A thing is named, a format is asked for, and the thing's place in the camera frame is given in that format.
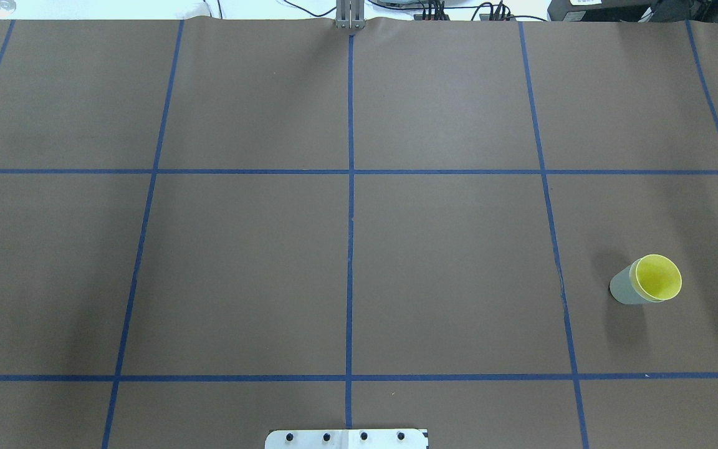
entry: plastic cup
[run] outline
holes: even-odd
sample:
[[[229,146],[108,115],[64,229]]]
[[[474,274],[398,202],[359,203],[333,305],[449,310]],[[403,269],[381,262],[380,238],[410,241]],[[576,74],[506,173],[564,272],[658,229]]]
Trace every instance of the plastic cup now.
[[[681,290],[681,271],[670,259],[649,254],[613,276],[611,295],[622,304],[653,304],[675,298]]]

